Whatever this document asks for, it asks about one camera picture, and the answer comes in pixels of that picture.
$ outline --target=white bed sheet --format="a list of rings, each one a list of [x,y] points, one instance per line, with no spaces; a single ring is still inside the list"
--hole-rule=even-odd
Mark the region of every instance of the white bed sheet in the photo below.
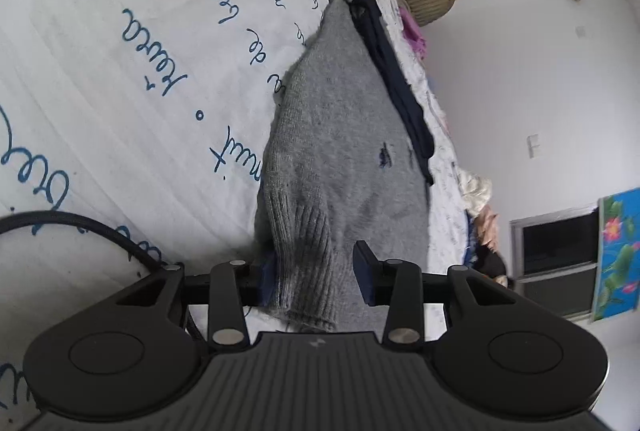
[[[377,1],[436,141],[428,258],[429,271],[443,272],[466,244],[456,157],[395,3]],[[251,256],[282,81],[327,3],[0,0],[0,216],[83,214],[189,273]],[[36,412],[20,377],[28,343],[142,274],[73,228],[0,237],[0,429]],[[428,335],[443,328],[429,311]]]

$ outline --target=purple fabric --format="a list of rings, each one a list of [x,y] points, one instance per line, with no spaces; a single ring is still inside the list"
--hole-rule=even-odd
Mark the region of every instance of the purple fabric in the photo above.
[[[402,34],[409,42],[418,58],[424,59],[427,55],[427,42],[422,37],[420,27],[415,23],[414,17],[404,7],[400,8],[400,17],[402,18],[402,26],[404,30]]]

